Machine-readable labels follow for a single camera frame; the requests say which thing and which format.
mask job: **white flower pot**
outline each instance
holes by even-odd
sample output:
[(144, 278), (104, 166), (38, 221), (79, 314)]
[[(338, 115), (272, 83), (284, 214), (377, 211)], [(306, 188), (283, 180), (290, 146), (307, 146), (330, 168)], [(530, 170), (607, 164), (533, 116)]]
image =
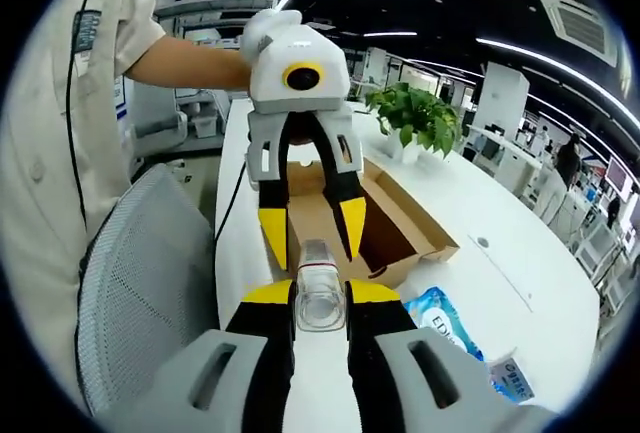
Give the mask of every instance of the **white flower pot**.
[(395, 161), (405, 165), (412, 165), (418, 161), (422, 146), (418, 145), (418, 137), (414, 133), (411, 143), (403, 148), (402, 143), (400, 143), (400, 130), (392, 130), (387, 136), (386, 150), (387, 154)]

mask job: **ceiling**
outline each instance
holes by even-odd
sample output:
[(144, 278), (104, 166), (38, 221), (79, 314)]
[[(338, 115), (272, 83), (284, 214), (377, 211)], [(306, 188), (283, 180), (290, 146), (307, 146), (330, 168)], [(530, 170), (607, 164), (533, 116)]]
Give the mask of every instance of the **ceiling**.
[[(609, 15), (621, 13), (621, 0), (577, 0)], [(496, 61), (513, 68), (528, 66), (557, 82), (523, 70), (531, 83), (530, 93), (565, 111), (595, 132), (640, 174), (640, 130), (617, 108), (592, 88), (543, 62), (479, 44), (477, 37), (489, 38), (539, 52), (561, 61), (593, 79), (620, 99), (632, 112), (640, 111), (635, 85), (627, 95), (620, 87), (619, 68), (613, 68), (566, 41), (559, 39), (544, 12), (540, 0), (291, 0), (287, 8), (302, 11), (305, 21), (328, 20), (335, 26), (336, 43), (343, 47), (365, 49), (377, 46), (406, 58), (418, 58), (481, 73), (481, 65)], [(409, 30), (416, 37), (364, 38), (342, 32)], [(473, 75), (465, 75), (477, 81)], [(565, 84), (597, 106), (561, 87)], [(542, 110), (567, 125), (557, 111), (530, 99), (527, 109)], [(604, 109), (611, 119), (603, 113)], [(620, 131), (616, 120), (632, 137)], [(604, 148), (600, 151), (608, 157)]]

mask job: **camera lens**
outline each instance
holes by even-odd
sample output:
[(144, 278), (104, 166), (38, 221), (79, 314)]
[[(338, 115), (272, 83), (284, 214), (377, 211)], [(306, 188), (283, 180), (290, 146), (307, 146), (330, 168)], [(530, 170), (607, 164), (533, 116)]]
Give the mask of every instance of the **camera lens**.
[(320, 73), (312, 68), (297, 68), (287, 76), (287, 85), (297, 91), (306, 91), (320, 82)]

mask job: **robotic gripper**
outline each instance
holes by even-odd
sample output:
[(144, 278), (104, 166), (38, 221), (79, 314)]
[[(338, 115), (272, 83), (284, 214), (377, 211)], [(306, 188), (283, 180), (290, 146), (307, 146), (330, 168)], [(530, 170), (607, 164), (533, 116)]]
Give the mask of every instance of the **robotic gripper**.
[[(297, 11), (263, 10), (245, 27), (241, 51), (252, 65), (247, 170), (259, 191), (258, 215), (281, 268), (287, 268), (289, 144), (313, 141), (342, 244), (358, 256), (365, 199), (358, 173), (362, 149), (344, 101), (349, 75), (343, 51), (301, 23)], [(268, 161), (263, 163), (263, 152)]]

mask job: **potted plant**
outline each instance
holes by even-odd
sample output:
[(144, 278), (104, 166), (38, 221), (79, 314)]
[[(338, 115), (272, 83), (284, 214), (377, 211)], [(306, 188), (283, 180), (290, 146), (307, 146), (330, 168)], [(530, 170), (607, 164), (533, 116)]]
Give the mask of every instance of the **potted plant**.
[(366, 95), (369, 111), (378, 108), (380, 131), (389, 136), (390, 154), (410, 163), (421, 148), (446, 157), (462, 136), (453, 108), (428, 91), (396, 83)]

